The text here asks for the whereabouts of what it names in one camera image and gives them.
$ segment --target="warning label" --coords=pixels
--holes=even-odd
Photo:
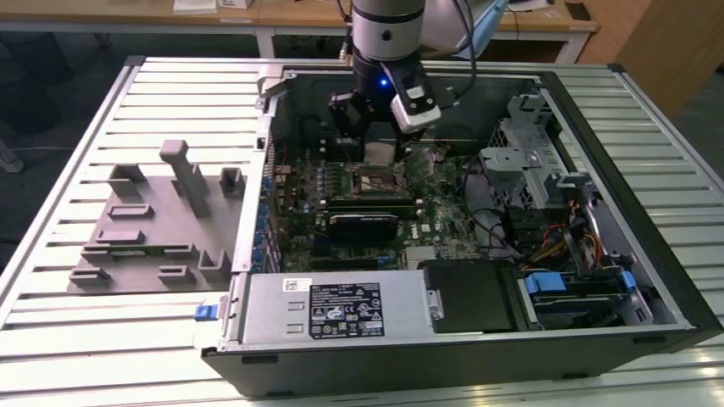
[[[311,286],[310,336],[314,339],[385,336],[378,282]]]

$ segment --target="green motherboard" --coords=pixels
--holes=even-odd
[[[445,146],[421,143],[383,167],[309,153],[278,162],[282,270],[406,270],[426,259],[481,258],[459,194],[469,159],[446,153]],[[362,227],[359,239],[341,242],[335,215],[394,216],[398,231],[370,244]]]

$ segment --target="slotted metal surface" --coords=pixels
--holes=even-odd
[[[537,64],[505,67],[542,69]],[[482,68],[501,69],[502,65]],[[190,159],[202,164],[206,174],[250,164],[259,70],[259,61],[241,59],[149,59],[142,67],[125,69],[62,175],[63,185],[51,193],[23,242],[23,254],[11,262],[19,273],[13,269],[5,273],[2,283],[11,290],[5,291],[0,308],[0,398],[9,405],[463,406],[521,400],[551,406],[621,406],[642,400],[665,405],[722,404],[724,337],[679,354],[646,357],[585,380],[250,401],[205,364],[195,349],[205,329],[191,318],[194,310],[221,293],[67,295],[71,267],[111,194],[105,181],[114,164],[141,163],[149,175],[171,175],[158,156],[163,140],[171,138],[187,140]],[[653,115],[651,107],[635,98],[635,89],[625,85],[622,76],[602,66],[553,70],[714,311],[724,315],[719,179],[711,177],[667,123]]]

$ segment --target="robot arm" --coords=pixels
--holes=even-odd
[[[365,138],[371,122],[390,122],[403,142],[419,139],[423,131],[435,125],[443,114],[437,95],[422,67],[421,41],[426,9],[445,11],[449,16],[435,19],[427,31],[462,27],[465,41],[454,45],[467,52],[471,42],[483,49],[497,30],[509,0],[483,0],[474,9],[479,12],[475,36],[469,39],[469,25],[457,8],[466,0],[354,0],[353,37],[355,45],[355,89],[350,94],[333,95],[331,113],[343,135]],[[355,124],[347,117],[347,106],[358,110],[362,118]]]
[[[391,104],[406,134],[425,130],[442,117],[418,52],[425,9],[425,0],[353,2],[355,90],[367,99],[382,98],[381,103]],[[394,96],[386,89],[390,85]]]

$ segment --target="blue latch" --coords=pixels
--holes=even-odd
[[[634,278],[634,275],[631,274],[630,271],[625,271],[622,273],[622,278],[623,278],[623,284],[626,284],[626,288],[629,290],[633,290],[634,288],[637,288],[637,279]]]
[[[561,273],[538,271],[526,278],[526,288],[530,294],[566,291],[566,282]]]
[[[217,321],[219,314],[219,305],[199,305],[197,312],[194,313],[194,320],[197,322]]]

